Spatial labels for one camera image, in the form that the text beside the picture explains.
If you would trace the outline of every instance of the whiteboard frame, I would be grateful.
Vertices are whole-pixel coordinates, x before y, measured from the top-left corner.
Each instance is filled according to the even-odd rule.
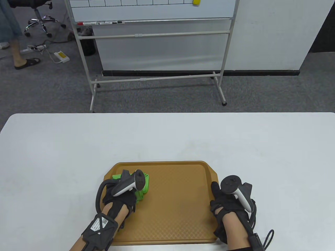
[[[77,0],[70,0],[70,6]],[[164,5],[127,5],[127,6],[87,6],[71,7],[76,22],[144,19],[190,19],[233,17],[235,0],[203,0],[200,5],[164,4]]]
[[[148,33],[148,34],[128,34],[128,35],[111,35],[111,36],[79,36],[77,32],[76,25],[102,25],[99,24],[98,21],[96,22],[76,22],[73,16],[72,8],[70,6],[70,0],[65,0],[65,6],[66,9],[69,13],[70,17],[70,22],[71,26],[73,29],[73,33],[76,38],[76,42],[78,45],[79,53],[81,60],[83,62],[83,66],[85,69],[87,81],[89,88],[92,93],[92,98],[91,98],[91,103],[89,107],[89,112],[94,112],[94,102],[95,102],[95,97],[96,93],[98,92],[98,89],[100,87],[100,84],[109,84],[109,83],[122,83],[122,82],[135,82],[135,81],[149,81],[149,80],[162,80],[162,79],[186,79],[186,78],[203,78],[203,77],[210,77],[214,79],[215,85],[218,89],[222,105],[226,106],[227,101],[224,97],[221,85],[222,85],[222,80],[223,80],[223,73],[225,69],[225,65],[227,62],[227,56],[228,56],[228,51],[229,51],[229,46],[231,42],[231,37],[232,33],[234,30],[234,25],[236,22],[236,15],[238,11],[238,7],[240,4],[240,0],[235,1],[235,7],[234,7],[234,14],[232,18],[215,18],[215,19],[223,19],[223,20],[230,20],[230,28],[229,30],[219,30],[219,31],[199,31],[199,32],[174,32],[174,33]],[[193,20],[193,19],[178,19],[178,20],[173,20],[173,19],[163,19],[163,20],[133,20],[133,21],[125,21],[122,23],[126,22],[149,22],[149,21],[185,21],[185,20]],[[213,18],[202,18],[201,20],[213,20]],[[200,74],[200,75],[185,75],[185,76],[170,76],[170,77],[152,77],[152,78],[136,78],[136,79],[118,79],[118,80],[98,80],[97,76],[95,77],[94,80],[91,80],[89,69],[87,66],[87,62],[84,56],[84,52],[80,43],[80,40],[85,40],[85,39],[105,39],[105,38],[113,38],[113,39],[118,39],[118,38],[125,38],[125,37],[133,37],[133,38],[141,38],[141,37],[156,37],[156,36],[188,36],[188,35],[212,35],[212,34],[228,34],[228,39],[227,43],[225,46],[224,50],[224,55],[222,59],[222,65],[221,65],[221,70],[220,73],[215,73],[213,72],[212,74]]]

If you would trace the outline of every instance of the whiteboard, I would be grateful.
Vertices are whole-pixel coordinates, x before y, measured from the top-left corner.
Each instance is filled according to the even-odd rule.
[[[235,0],[70,0],[76,22],[233,17]]]

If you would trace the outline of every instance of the qr code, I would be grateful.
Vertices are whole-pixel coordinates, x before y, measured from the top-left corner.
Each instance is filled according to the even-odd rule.
[[[103,224],[107,224],[108,220],[103,218]]]
[[[102,225],[103,225],[103,228],[107,225],[108,223],[108,220],[105,219],[104,217],[102,217]]]

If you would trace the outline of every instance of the white vr controller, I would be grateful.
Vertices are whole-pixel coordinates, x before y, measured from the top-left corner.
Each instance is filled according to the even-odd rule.
[[[251,189],[252,184],[242,185],[241,179],[236,175],[227,176],[221,181],[221,191],[225,194],[233,194],[249,213],[254,211],[254,204],[250,198]]]
[[[126,191],[131,191],[133,188],[136,190],[142,190],[145,186],[144,173],[137,169],[133,174],[130,175],[128,170],[123,170],[120,183],[117,184],[112,190],[112,196],[119,196]]]

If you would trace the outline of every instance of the black slipper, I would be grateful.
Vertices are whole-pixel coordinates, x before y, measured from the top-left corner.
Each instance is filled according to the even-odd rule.
[[[40,62],[41,62],[41,59],[39,59],[39,58],[30,58],[30,59],[27,59],[27,63],[26,64],[24,64],[24,65],[22,65],[20,67],[16,67],[16,66],[14,66],[14,67],[17,70],[21,70],[21,69],[29,67],[29,66],[37,65]]]

